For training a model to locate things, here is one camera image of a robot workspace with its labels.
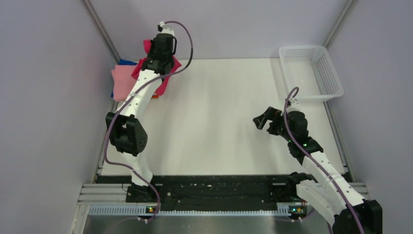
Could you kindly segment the magenta t shirt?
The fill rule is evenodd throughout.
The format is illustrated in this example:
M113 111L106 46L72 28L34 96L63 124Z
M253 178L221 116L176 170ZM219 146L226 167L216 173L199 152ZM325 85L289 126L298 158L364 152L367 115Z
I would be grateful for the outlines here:
M151 49L151 41L150 39L146 39L143 41L143 45L144 45L144 50L145 52L148 54L150 49ZM182 64L176 59L175 56L172 56L174 64L171 70L171 73L176 72L181 66ZM133 72L131 73L131 77L134 78L135 80L137 80L138 75L140 73L140 70L143 66L143 63L146 61L146 58L141 58L138 62L138 64L135 66ZM162 96L164 94L164 92L167 89L167 85L169 82L170 76L166 77L165 79L163 79L162 84L157 88L157 90L154 92L154 94L158 94L159 96Z

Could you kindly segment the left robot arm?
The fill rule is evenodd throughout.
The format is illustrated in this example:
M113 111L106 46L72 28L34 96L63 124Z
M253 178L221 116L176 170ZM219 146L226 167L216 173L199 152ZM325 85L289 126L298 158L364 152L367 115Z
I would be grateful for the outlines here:
M122 104L115 112L107 113L105 119L109 144L125 160L117 165L131 172L128 202L153 202L157 199L156 188L151 183L153 173L141 155L147 145L148 134L139 119L152 97L165 92L170 75L181 66L174 56L174 33L161 32L153 39L145 40L144 49L146 58L140 59L135 66L120 65L115 68L115 72L123 70L130 75L114 75L114 99Z

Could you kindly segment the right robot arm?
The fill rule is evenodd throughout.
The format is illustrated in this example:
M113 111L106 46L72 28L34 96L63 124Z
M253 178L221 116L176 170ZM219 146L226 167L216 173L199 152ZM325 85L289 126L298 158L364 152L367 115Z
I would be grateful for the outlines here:
M310 205L326 220L332 234L381 234L383 209L376 200L366 199L332 165L321 145L309 135L308 121L300 111L268 107L253 118L261 130L287 141L290 154L307 171L292 173L286 196Z

